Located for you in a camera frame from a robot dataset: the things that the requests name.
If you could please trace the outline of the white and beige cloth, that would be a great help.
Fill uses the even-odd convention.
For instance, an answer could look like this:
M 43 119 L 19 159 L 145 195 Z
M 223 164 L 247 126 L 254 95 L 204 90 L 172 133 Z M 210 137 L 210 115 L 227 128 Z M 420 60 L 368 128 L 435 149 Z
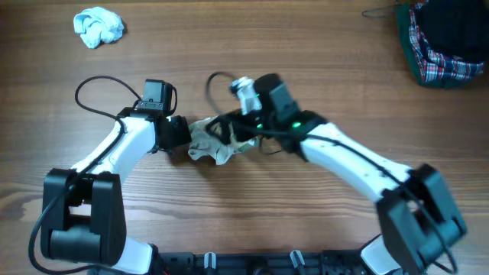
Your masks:
M 217 165 L 225 164 L 232 155 L 244 153 L 259 145 L 258 137 L 248 141 L 237 141 L 237 135 L 231 130 L 231 143 L 224 144 L 218 138 L 212 137 L 205 130 L 215 117 L 193 122 L 189 126 L 192 141 L 189 144 L 188 154 L 193 160 L 200 157 L 212 157 Z

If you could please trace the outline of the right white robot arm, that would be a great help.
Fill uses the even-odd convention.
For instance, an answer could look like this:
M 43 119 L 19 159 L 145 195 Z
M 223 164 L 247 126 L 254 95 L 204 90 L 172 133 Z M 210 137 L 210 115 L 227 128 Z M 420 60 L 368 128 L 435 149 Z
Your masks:
M 205 86 L 222 127 L 216 139 L 274 138 L 282 150 L 334 173 L 375 205 L 381 232 L 359 251 L 368 273 L 425 274 L 431 266 L 458 272 L 452 246 L 468 229 L 437 169 L 413 169 L 369 150 L 328 119 L 302 110 L 275 73 L 256 80 L 226 77 L 238 110 L 224 113 L 211 97 L 211 84 Z

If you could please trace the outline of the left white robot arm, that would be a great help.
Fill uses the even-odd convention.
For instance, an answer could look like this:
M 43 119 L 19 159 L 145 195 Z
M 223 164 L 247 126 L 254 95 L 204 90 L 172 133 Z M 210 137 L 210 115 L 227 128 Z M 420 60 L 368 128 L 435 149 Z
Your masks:
M 121 185 L 145 154 L 170 153 L 191 141 L 176 107 L 176 87 L 146 80 L 143 95 L 113 116 L 114 128 L 88 157 L 45 176 L 42 213 L 28 245 L 37 270 L 52 272 L 37 262 L 35 244 L 45 258 L 77 263 L 69 274 L 169 272 L 155 245 L 128 237 Z

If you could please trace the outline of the crumpled light blue sock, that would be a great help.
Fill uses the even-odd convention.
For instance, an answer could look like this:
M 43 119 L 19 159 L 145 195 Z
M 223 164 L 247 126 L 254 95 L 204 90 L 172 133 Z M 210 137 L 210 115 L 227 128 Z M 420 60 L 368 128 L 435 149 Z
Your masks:
M 75 15 L 73 28 L 89 49 L 114 43 L 125 31 L 121 17 L 102 7 L 87 8 Z

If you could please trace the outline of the plaid lined green basket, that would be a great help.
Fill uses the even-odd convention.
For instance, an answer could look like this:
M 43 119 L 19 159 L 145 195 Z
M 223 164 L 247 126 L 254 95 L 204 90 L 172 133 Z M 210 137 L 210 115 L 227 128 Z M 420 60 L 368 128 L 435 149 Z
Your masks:
M 487 1 L 408 1 L 394 12 L 400 46 L 419 86 L 453 89 L 484 73 Z

